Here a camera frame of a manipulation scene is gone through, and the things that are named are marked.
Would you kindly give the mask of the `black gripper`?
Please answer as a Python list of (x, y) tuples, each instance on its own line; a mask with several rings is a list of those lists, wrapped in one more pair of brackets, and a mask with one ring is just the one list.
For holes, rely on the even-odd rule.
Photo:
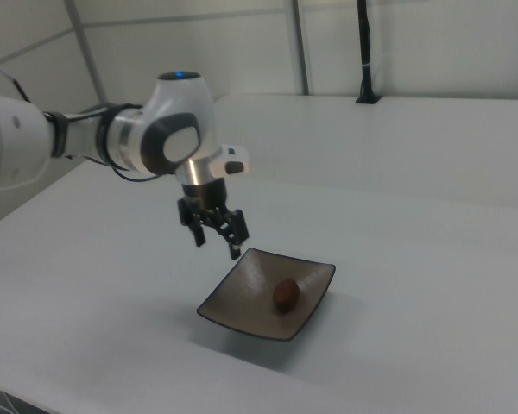
[(224, 179), (214, 179), (203, 185), (183, 185), (183, 198), (177, 202), (180, 223), (191, 231), (197, 247), (205, 244), (199, 215), (206, 212), (205, 224), (228, 243), (232, 260), (241, 256), (241, 246), (250, 234), (241, 210), (228, 210)]

